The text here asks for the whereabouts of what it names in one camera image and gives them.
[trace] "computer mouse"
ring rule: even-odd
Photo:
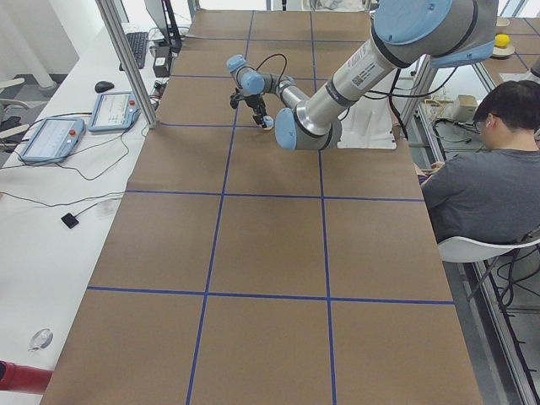
[[[96,93],[103,93],[104,91],[114,89],[115,85],[111,82],[101,81],[95,84],[94,90]]]

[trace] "yellow object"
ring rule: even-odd
[[[495,46],[506,48],[510,44],[510,37],[507,34],[497,34],[495,36]]]

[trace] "white chair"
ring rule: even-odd
[[[474,289],[472,289],[471,294],[467,297],[467,301],[470,301],[484,280],[492,272],[501,255],[504,255],[505,253],[514,249],[523,249],[525,247],[538,244],[540,244],[540,237],[538,236],[520,243],[515,243],[514,245],[493,245],[464,238],[462,236],[453,236],[443,240],[439,244],[439,253],[443,262],[450,263],[474,263],[481,262],[482,260],[493,259],[493,261],[488,265],[485,273],[478,281],[478,284],[474,287]]]
[[[7,87],[13,87],[22,83],[24,83],[23,78],[15,78],[13,80],[8,80],[7,82],[1,82],[0,90],[6,89]],[[24,103],[23,101],[0,98],[0,123],[2,123],[3,121],[4,110],[9,105],[18,105],[19,107],[23,107],[26,110],[30,108],[30,106]],[[6,131],[2,131],[0,132],[0,139],[9,138],[9,137],[12,137],[13,135],[24,132],[28,129],[28,127],[29,127],[28,125],[19,125],[18,127],[11,128]]]

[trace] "gray shirt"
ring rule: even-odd
[[[503,243],[540,225],[540,151],[497,149],[449,160],[422,185],[438,242]]]

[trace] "glasses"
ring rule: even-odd
[[[500,118],[500,116],[498,116],[497,114],[494,114],[493,112],[490,112],[489,114],[491,114],[492,116],[497,116],[498,118]],[[482,121],[475,121],[473,122],[473,126],[474,126],[474,129],[476,129],[478,132],[481,132],[482,131],[482,125],[486,122],[486,120],[482,120]]]

